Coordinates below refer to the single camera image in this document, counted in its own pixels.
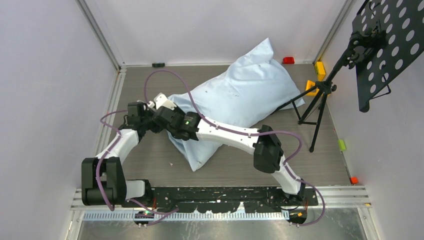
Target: gray wood-grain floor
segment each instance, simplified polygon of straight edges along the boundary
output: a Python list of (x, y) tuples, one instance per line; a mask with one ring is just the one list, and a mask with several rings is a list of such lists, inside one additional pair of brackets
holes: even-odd
[[(314, 67), (311, 64), (285, 65), (284, 67), (301, 92), (305, 89), (307, 80), (315, 81), (316, 79)], [(228, 66), (167, 67), (167, 69), (179, 73), (192, 89), (223, 73), (227, 68)], [(126, 109), (129, 102), (144, 100), (144, 81), (153, 70), (151, 67), (127, 69), (118, 110)], [(169, 73), (159, 72), (148, 83), (149, 99), (153, 99), (160, 92), (169, 96), (186, 91), (176, 77)], [(306, 109), (312, 97), (306, 96), (303, 99), (306, 104), (299, 108), (301, 113)], [(122, 124), (123, 116), (123, 113), (116, 116), (114, 126), (118, 127)], [(315, 121), (317, 117), (318, 110), (309, 119)], [(296, 174), (306, 181), (317, 186), (349, 185), (344, 159), (339, 150), (338, 139), (328, 109), (323, 115), (313, 153), (310, 153), (308, 149), (315, 126), (298, 125), (297, 121), (295, 111), (290, 109), (271, 115), (253, 127), (260, 128), (262, 124), (266, 124), (274, 130), (292, 131), (302, 137), (305, 143), (304, 147), (289, 164)], [(286, 157), (296, 150), (298, 143), (295, 138), (286, 135), (278, 137)], [(220, 147), (201, 169), (192, 172), (189, 163), (169, 141), (168, 135), (164, 131), (159, 134), (148, 132), (141, 143), (126, 158), (123, 170), (127, 180), (148, 179), (155, 187), (278, 185), (270, 174), (260, 172), (253, 167), (253, 156), (226, 145)]]

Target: aluminum frame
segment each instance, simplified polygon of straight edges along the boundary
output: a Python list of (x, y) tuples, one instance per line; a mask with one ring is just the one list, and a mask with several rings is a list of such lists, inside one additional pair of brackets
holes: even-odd
[[(324, 197), (326, 208), (354, 208), (357, 209), (361, 219), (363, 229), (366, 237), (370, 240), (378, 240), (380, 236), (378, 234), (375, 222), (374, 222), (374, 211), (370, 204), (368, 193), (364, 186), (321, 186), (317, 187), (318, 190)], [(323, 207), (321, 199), (318, 198), (318, 206), (309, 206), (312, 209), (321, 209)], [(138, 211), (142, 210), (141, 207), (122, 207), (120, 205), (115, 206), (117, 214), (110, 214), (108, 207), (105, 205), (99, 206), (85, 206), (81, 200), (81, 189), (75, 191), (75, 196), (71, 205), (71, 213), (73, 214), (72, 220), (69, 223), (68, 234), (66, 240), (78, 239), (78, 234), (81, 228), (81, 224), (84, 221), (85, 214), (96, 213), (102, 215), (98, 220), (102, 221), (132, 221), (132, 216)], [(237, 211), (243, 211), (243, 205), (240, 205)], [(202, 218), (202, 215), (206, 213), (184, 213), (179, 216), (169, 219), (169, 221), (216, 221), (222, 216), (221, 213), (209, 214), (209, 218)], [(239, 219), (236, 217), (231, 220), (280, 220), (284, 219), (281, 214), (244, 214)]]

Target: circular hole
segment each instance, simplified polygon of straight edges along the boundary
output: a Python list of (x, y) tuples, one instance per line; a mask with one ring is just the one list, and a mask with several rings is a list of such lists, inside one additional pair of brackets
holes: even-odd
[(386, 65), (386, 61), (385, 60), (381, 61), (379, 66), (380, 70), (382, 70), (385, 65)]
[(415, 43), (412, 47), (411, 47), (411, 55), (414, 55), (418, 52), (418, 49), (420, 48), (420, 45), (418, 43)]
[(389, 79), (389, 74), (386, 72), (382, 77), (381, 77), (381, 81), (384, 83)]
[(389, 21), (389, 19), (390, 19), (390, 13), (387, 14), (387, 16), (385, 16), (384, 23), (387, 23)]
[(388, 44), (392, 44), (395, 41), (396, 35), (392, 35), (389, 39), (388, 39)]
[(371, 86), (371, 89), (369, 90), (371, 93), (374, 93), (376, 91), (377, 86), (374, 84)]
[(397, 46), (397, 47), (393, 48), (393, 50), (391, 51), (391, 56), (392, 57), (396, 56), (396, 54), (398, 54), (398, 52), (399, 52), (399, 47)]
[(390, 33), (390, 31), (392, 30), (392, 28), (393, 28), (393, 24), (390, 24), (388, 27), (387, 27), (387, 30), (385, 31), (387, 34), (388, 33)]
[(408, 35), (406, 35), (406, 41), (409, 42), (414, 37), (414, 30), (411, 30), (408, 32)]
[(418, 5), (418, 11), (421, 11), (424, 9), (424, 0), (422, 0)]
[(381, 57), (383, 54), (383, 49), (378, 50), (377, 52), (377, 58)]
[(396, 62), (396, 64), (394, 65), (394, 68), (396, 69), (396, 70), (399, 70), (401, 67), (402, 67), (402, 65), (404, 64), (404, 61), (402, 60), (402, 59), (399, 59), (397, 62)]
[(402, 29), (406, 29), (408, 25), (410, 24), (411, 20), (409, 18), (405, 19), (402, 24)]
[(389, 5), (386, 5), (384, 8), (383, 8), (383, 14), (385, 14), (386, 12), (387, 12), (387, 9), (389, 8)]
[(407, 11), (406, 7), (402, 8), (402, 10), (400, 10), (400, 12), (399, 12), (399, 18), (403, 17), (405, 15), (406, 11)]

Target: orange block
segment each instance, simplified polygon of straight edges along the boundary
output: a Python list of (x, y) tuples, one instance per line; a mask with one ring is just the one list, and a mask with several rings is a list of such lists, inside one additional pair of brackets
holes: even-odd
[(351, 184), (358, 184), (359, 182), (358, 182), (357, 177), (356, 177), (356, 176), (351, 177), (351, 178), (350, 178), (350, 183), (351, 183)]

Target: red block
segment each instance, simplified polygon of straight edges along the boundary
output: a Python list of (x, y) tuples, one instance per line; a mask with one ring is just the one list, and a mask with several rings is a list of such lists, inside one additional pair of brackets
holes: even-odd
[(295, 58), (292, 56), (286, 56), (282, 59), (282, 64), (295, 64)]

